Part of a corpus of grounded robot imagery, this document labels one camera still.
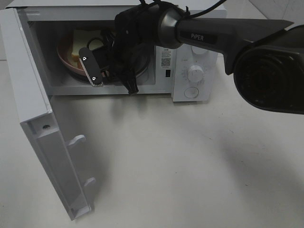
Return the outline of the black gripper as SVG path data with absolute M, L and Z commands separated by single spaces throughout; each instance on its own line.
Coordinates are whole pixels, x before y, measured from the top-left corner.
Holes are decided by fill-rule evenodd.
M 102 47 L 94 50 L 82 47 L 79 59 L 85 75 L 93 87 L 101 87 L 104 82 L 121 82 L 129 95 L 139 92 L 136 75 L 143 57 L 142 45 L 116 47 L 114 33 L 101 33 Z

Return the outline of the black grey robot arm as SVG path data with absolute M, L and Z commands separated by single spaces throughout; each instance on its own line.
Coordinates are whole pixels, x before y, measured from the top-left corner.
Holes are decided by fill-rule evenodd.
M 115 16 L 116 35 L 104 46 L 79 50 L 90 84 L 101 86 L 109 71 L 133 95 L 138 92 L 132 55 L 147 45 L 176 49 L 183 44 L 224 57 L 225 72 L 252 106 L 271 112 L 304 112 L 304 28 L 280 19 L 206 18 L 172 3 L 145 1 Z

